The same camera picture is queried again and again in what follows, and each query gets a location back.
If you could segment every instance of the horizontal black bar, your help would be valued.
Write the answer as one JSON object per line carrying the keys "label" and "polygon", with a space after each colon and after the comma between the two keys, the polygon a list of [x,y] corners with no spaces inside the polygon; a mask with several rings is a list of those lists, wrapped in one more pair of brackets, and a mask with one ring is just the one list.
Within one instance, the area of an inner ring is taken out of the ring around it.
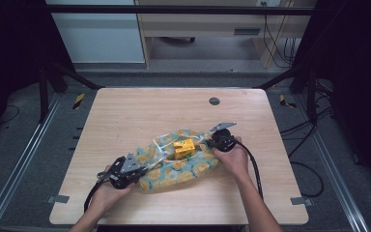
{"label": "horizontal black bar", "polygon": [[313,15],[326,10],[314,8],[227,7],[227,6],[120,6],[120,5],[47,5],[52,13],[72,14],[190,14],[190,15]]}

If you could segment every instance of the wooden tabletop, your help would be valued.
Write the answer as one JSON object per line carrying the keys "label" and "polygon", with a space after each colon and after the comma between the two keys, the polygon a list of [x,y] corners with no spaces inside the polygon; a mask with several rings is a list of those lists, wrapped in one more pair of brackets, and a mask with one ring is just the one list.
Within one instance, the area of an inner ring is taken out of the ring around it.
{"label": "wooden tabletop", "polygon": [[[218,105],[210,104],[218,98]],[[260,89],[104,88],[98,91],[78,141],[50,221],[75,224],[97,174],[117,157],[180,129],[209,131],[220,122],[243,138],[255,157],[265,202],[280,224],[304,224],[308,214],[266,93]],[[249,165],[250,174],[255,174]],[[248,224],[236,183],[222,165],[208,175],[156,193],[137,186],[100,224]]]}

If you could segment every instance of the patterned bag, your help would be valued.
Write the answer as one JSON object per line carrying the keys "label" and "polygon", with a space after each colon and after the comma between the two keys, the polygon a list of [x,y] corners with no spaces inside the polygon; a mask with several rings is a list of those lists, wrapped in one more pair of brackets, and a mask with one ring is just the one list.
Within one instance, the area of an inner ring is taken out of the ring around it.
{"label": "patterned bag", "polygon": [[172,131],[154,139],[154,144],[137,148],[135,158],[149,171],[140,178],[143,192],[151,192],[204,176],[218,165],[205,141],[209,133],[196,130]]}

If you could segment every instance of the small yellow object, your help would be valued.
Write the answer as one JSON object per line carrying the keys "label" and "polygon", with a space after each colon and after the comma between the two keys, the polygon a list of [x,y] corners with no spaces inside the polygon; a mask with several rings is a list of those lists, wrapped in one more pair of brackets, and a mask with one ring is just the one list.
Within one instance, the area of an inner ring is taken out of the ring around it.
{"label": "small yellow object", "polygon": [[191,138],[173,143],[175,153],[174,160],[184,160],[195,155],[195,147]]}

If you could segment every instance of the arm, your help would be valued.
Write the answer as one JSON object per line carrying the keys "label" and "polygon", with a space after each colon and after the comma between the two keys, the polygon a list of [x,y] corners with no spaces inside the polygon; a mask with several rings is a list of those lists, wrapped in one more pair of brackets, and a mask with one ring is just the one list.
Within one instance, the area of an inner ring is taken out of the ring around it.
{"label": "arm", "polygon": [[258,193],[257,188],[252,183],[248,173],[248,154],[245,149],[239,145],[236,145],[236,147],[228,153],[223,153],[214,149],[214,155],[222,161],[237,183],[250,230],[282,231],[278,222]]}
{"label": "arm", "polygon": [[84,215],[71,228],[71,232],[89,232],[98,224],[101,217],[106,214],[122,197],[129,194],[135,183],[125,189],[115,189],[109,182],[104,183],[93,195],[89,208]]}

